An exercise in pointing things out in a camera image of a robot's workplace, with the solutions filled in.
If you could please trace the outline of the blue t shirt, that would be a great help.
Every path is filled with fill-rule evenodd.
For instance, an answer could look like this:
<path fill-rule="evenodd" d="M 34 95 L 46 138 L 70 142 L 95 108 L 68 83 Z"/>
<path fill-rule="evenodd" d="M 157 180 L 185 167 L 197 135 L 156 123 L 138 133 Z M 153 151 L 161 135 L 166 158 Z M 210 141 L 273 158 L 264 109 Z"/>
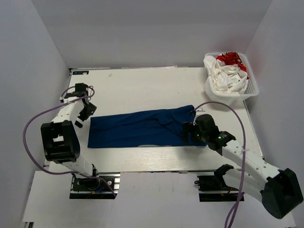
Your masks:
<path fill-rule="evenodd" d="M 139 146 L 201 146 L 182 138 L 182 125 L 193 122 L 194 106 L 148 110 L 129 114 L 92 117 L 89 148 L 131 148 Z"/>

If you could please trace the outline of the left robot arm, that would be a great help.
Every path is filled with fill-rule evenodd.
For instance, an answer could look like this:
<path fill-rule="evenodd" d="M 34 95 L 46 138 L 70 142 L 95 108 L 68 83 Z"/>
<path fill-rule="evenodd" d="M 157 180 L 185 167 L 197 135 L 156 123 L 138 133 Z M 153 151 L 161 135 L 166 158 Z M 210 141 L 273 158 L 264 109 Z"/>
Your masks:
<path fill-rule="evenodd" d="M 74 91 L 67 92 L 60 98 L 64 105 L 55 118 L 41 126 L 44 154 L 47 161 L 61 164 L 77 175 L 84 174 L 84 184 L 91 190 L 100 185 L 100 177 L 96 175 L 95 166 L 80 154 L 80 143 L 75 127 L 82 128 L 96 111 L 90 102 L 90 86 L 78 83 Z"/>

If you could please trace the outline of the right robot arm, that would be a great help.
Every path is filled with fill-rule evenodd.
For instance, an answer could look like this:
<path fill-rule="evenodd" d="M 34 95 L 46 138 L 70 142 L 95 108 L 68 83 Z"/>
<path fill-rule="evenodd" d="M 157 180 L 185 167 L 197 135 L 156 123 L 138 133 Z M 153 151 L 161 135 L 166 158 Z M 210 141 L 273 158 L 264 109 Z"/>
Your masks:
<path fill-rule="evenodd" d="M 88 148 L 202 147 L 239 165 L 214 171 L 219 189 L 241 187 L 273 217 L 283 218 L 304 200 L 296 174 L 246 151 L 235 136 L 220 131 L 213 117 L 192 105 L 108 116 L 90 116 Z"/>

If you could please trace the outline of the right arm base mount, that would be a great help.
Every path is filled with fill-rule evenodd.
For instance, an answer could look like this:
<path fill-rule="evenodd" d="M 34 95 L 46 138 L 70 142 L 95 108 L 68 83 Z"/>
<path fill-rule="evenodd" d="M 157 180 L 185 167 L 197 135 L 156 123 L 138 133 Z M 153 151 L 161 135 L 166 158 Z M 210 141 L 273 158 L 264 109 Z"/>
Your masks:
<path fill-rule="evenodd" d="M 214 175 L 200 175 L 194 181 L 198 187 L 200 202 L 236 202 L 238 189 L 220 186 Z"/>

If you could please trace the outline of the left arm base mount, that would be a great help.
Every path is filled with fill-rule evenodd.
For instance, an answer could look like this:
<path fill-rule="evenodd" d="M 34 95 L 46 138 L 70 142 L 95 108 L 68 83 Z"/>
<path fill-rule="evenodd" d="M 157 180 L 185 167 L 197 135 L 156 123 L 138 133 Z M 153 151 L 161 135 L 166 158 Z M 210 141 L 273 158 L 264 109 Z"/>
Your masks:
<path fill-rule="evenodd" d="M 115 195 L 118 194 L 120 185 L 120 174 L 109 173 L 100 175 L 107 183 L 102 180 L 93 180 L 87 178 L 72 178 L 69 198 L 73 200 L 113 200 L 114 194 L 111 192 L 109 185 L 114 191 Z"/>

